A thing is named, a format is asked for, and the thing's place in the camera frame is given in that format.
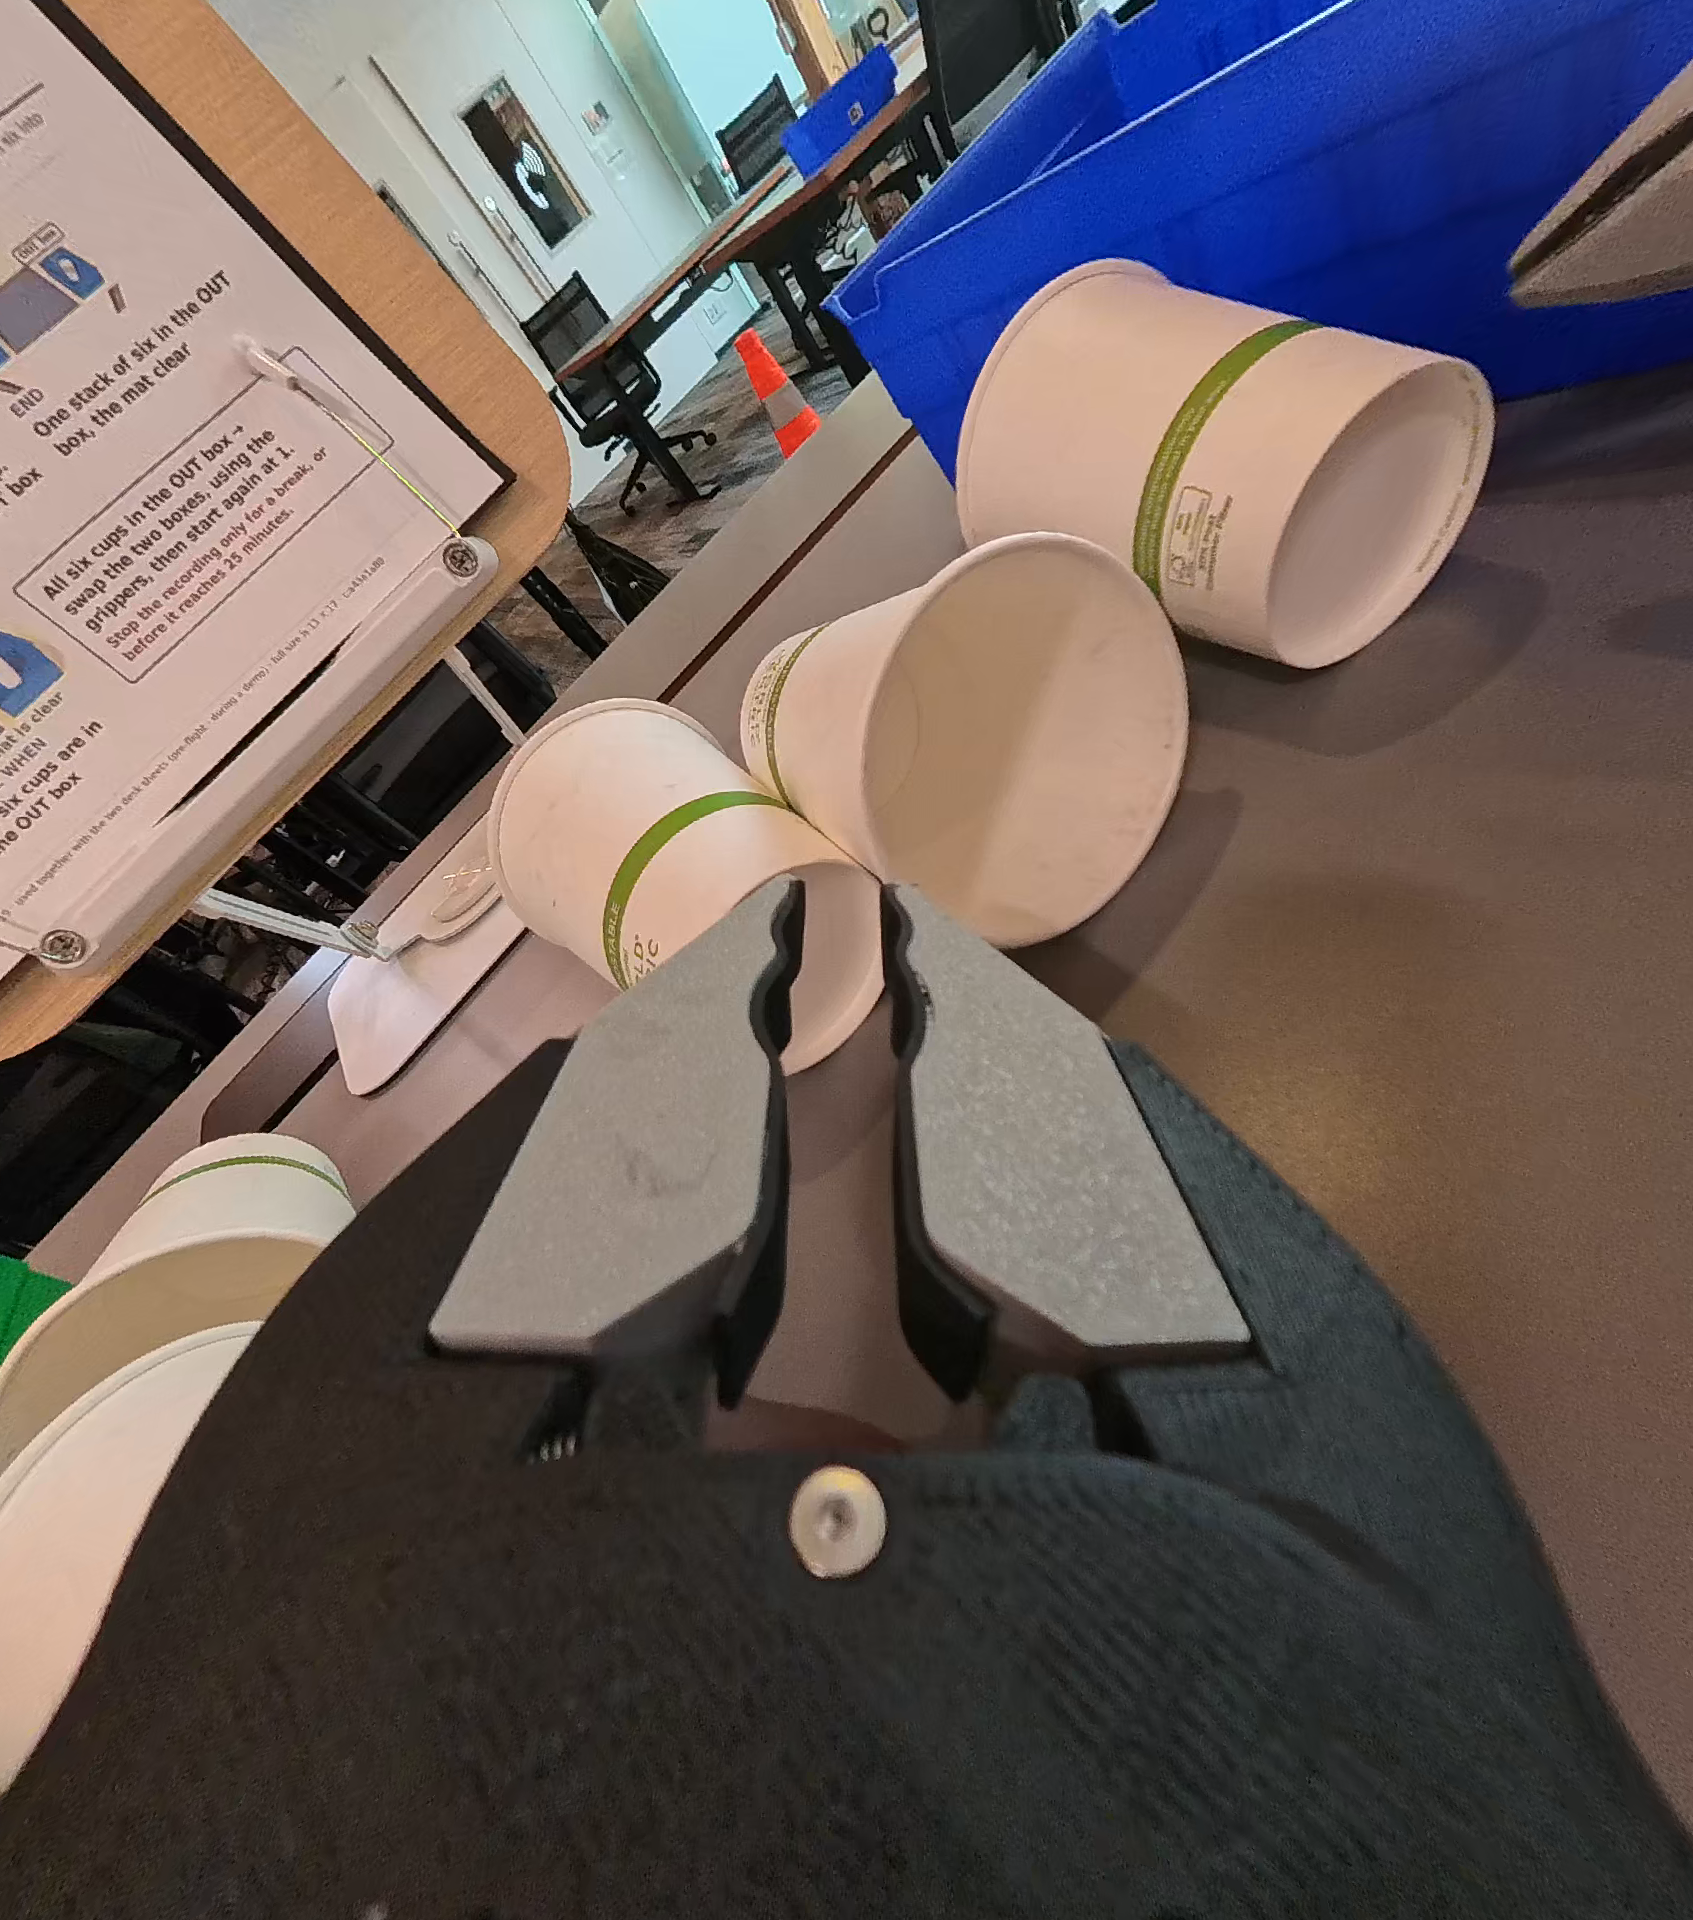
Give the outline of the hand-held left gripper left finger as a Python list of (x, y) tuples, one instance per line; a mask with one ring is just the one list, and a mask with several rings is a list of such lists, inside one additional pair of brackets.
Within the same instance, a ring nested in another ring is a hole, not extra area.
[(785, 1053), (806, 889), (769, 878), (568, 1046), (427, 1335), (594, 1384), (688, 1369), (734, 1409), (786, 1302)]

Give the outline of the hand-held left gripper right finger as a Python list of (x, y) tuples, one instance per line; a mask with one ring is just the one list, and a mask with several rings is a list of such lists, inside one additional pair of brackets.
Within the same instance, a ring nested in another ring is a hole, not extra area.
[(1254, 1334), (1099, 1025), (882, 889), (898, 1317), (956, 1405), (1031, 1375), (1234, 1360)]

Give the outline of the green-banded paper cup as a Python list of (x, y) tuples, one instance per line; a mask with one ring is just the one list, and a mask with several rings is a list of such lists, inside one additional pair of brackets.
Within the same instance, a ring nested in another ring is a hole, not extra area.
[(748, 771), (886, 884), (996, 948), (1046, 944), (1136, 874), (1178, 793), (1191, 690), (1160, 600), (1100, 547), (991, 541), (754, 669)]
[(155, 1497), (258, 1330), (192, 1332), (141, 1356), (0, 1472), (0, 1799), (64, 1706)]
[(2, 1360), (0, 1474), (138, 1358), (265, 1319), (354, 1215), (340, 1167), (306, 1141), (242, 1132), (181, 1155)]
[(1494, 422), (1462, 359), (1103, 260), (1041, 288), (991, 349), (956, 440), (956, 512), (972, 547), (1088, 541), (1181, 634), (1320, 669), (1432, 585)]
[(607, 699), (551, 719), (504, 768), (488, 839), (510, 909), (619, 990), (796, 877), (790, 1073), (828, 1060), (882, 998), (877, 878), (679, 709)]

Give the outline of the blue plastic bin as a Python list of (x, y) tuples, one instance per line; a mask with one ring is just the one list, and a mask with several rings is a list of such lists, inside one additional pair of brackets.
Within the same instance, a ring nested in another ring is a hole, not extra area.
[(1516, 241), (1693, 56), (1693, 3), (1154, 5), (1088, 21), (827, 300), (946, 476), (1049, 280), (1457, 355), (1502, 400), (1693, 362), (1693, 292), (1519, 309)]

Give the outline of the white tablet stand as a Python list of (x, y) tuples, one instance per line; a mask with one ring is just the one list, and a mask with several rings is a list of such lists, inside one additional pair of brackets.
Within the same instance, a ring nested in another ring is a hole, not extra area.
[(43, 919), (36, 958), (59, 972), (105, 972), (187, 909), (337, 949), (331, 1029), (344, 1079), (354, 1095), (384, 1089), (527, 929), (500, 904), (484, 832), (462, 832), (388, 919), (367, 909), (340, 926), (319, 923), (221, 898), (212, 884), (354, 753), (354, 734), (374, 730), (400, 702), (408, 674), (448, 666), (510, 748), (527, 740), (465, 653), (465, 637), (485, 631), (475, 605), (500, 582), (488, 542), (448, 534), (291, 705), (196, 778), (177, 807), (105, 864), (93, 887)]

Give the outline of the orange traffic cone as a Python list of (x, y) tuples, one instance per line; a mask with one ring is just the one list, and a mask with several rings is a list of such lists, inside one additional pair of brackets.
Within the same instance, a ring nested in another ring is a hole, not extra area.
[(764, 407), (766, 421), (785, 459), (793, 459), (822, 426), (822, 417), (789, 376), (774, 349), (757, 328), (737, 332), (735, 351), (746, 367), (754, 396)]

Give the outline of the small blue storage bin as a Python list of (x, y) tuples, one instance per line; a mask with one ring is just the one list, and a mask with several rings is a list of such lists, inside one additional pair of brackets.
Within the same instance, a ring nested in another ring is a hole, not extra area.
[(782, 133), (786, 157), (800, 176), (816, 179), (843, 155), (898, 93), (898, 64), (875, 43), (834, 85)]

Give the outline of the black office chair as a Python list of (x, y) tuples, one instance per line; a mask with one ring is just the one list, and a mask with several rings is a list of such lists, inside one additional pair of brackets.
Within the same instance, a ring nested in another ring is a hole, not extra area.
[(677, 502), (707, 502), (718, 484), (693, 482), (680, 454), (696, 444), (716, 446), (705, 429), (665, 435), (657, 426), (662, 380), (643, 349), (628, 341), (610, 343), (610, 315), (583, 275), (567, 282), (527, 319), (523, 335), (552, 377), (552, 403), (581, 446), (594, 451), (632, 448), (635, 463), (619, 493), (632, 513), (649, 474), (657, 470)]
[(737, 112), (735, 120), (716, 139), (725, 170), (737, 194), (746, 194), (786, 165), (785, 135), (795, 126), (796, 112), (786, 79), (774, 75), (764, 90)]

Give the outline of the wooden office table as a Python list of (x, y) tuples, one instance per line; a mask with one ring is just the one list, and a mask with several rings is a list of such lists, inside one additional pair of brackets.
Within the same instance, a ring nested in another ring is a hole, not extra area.
[(639, 296), (610, 315), (610, 343), (628, 341), (650, 349), (673, 323), (691, 315), (716, 278), (737, 268), (757, 268), (764, 275), (790, 275), (805, 294), (805, 313), (789, 320), (798, 349), (818, 366), (836, 366), (852, 383), (864, 382), (872, 367), (848, 323), (827, 307), (818, 248), (828, 223), (852, 203), (882, 157), (927, 135), (930, 103), (930, 58), (917, 44), (898, 58), (893, 103), (843, 155), (810, 181), (789, 159), (721, 214)]

